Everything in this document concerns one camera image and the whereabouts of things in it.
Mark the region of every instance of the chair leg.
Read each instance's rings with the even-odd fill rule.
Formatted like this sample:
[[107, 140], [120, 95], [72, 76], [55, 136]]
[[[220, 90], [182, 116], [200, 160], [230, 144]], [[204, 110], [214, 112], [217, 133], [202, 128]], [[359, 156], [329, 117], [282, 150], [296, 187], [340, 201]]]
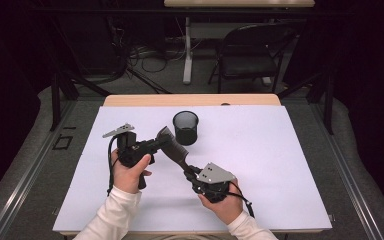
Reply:
[[279, 79], [279, 73], [280, 73], [280, 68], [282, 67], [282, 61], [283, 61], [283, 52], [279, 54], [279, 61], [277, 62], [277, 72], [276, 76], [274, 76], [273, 80], [273, 85], [272, 85], [272, 93], [276, 92], [276, 85], [277, 85], [277, 80]]
[[217, 93], [221, 93], [221, 73], [218, 76]]
[[210, 79], [208, 79], [208, 84], [211, 84], [211, 80], [213, 80], [214, 73], [215, 73], [216, 70], [217, 70], [217, 66], [218, 66], [218, 61], [216, 62], [216, 65], [214, 66], [213, 71], [211, 72]]

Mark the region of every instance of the black mesh cup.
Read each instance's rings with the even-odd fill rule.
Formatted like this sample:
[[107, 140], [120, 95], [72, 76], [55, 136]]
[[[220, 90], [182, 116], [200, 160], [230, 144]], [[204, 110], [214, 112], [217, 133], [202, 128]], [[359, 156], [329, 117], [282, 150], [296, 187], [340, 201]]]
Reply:
[[176, 141], [189, 146], [196, 142], [198, 138], [198, 116], [190, 111], [182, 111], [173, 117], [173, 125], [176, 135]]

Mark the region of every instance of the black handle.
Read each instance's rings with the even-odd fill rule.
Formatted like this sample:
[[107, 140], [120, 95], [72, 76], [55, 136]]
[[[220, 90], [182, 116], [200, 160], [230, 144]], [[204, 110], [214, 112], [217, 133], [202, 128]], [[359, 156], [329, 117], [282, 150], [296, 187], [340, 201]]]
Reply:
[[145, 176], [143, 175], [143, 173], [141, 173], [139, 176], [139, 189], [144, 188], [146, 188]]

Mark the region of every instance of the white sheet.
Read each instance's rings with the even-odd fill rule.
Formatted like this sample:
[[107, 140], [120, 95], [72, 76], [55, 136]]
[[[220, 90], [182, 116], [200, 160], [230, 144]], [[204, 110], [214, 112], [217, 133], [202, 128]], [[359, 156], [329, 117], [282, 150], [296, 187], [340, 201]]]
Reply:
[[[235, 174], [261, 226], [287, 231], [332, 227], [283, 106], [188, 106], [101, 107], [53, 230], [80, 231], [105, 201], [110, 138], [103, 134], [126, 122], [135, 127], [138, 141], [155, 138], [164, 126], [174, 133], [172, 118], [183, 110], [199, 117], [198, 140], [185, 147], [188, 164], [202, 168], [214, 162]], [[201, 205], [181, 168], [162, 151], [154, 156], [131, 231], [226, 231]]]

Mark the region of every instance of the hand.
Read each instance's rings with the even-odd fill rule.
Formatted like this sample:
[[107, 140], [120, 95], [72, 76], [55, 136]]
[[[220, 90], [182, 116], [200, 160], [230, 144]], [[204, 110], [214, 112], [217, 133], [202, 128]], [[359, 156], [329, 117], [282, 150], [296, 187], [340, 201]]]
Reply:
[[[118, 149], [111, 153], [111, 161], [114, 164], [118, 160]], [[116, 162], [113, 167], [114, 186], [127, 193], [138, 193], [139, 176], [150, 176], [152, 172], [145, 170], [151, 161], [151, 155], [145, 154], [142, 159], [132, 168], [123, 166], [120, 162]]]
[[[237, 179], [232, 180], [232, 182], [239, 187]], [[233, 184], [230, 184], [229, 192], [241, 195], [239, 190]], [[218, 203], [211, 203], [202, 194], [198, 194], [198, 197], [201, 200], [202, 205], [213, 211], [226, 225], [233, 222], [233, 220], [235, 220], [243, 211], [242, 199], [236, 196], [227, 195], [223, 201]]]

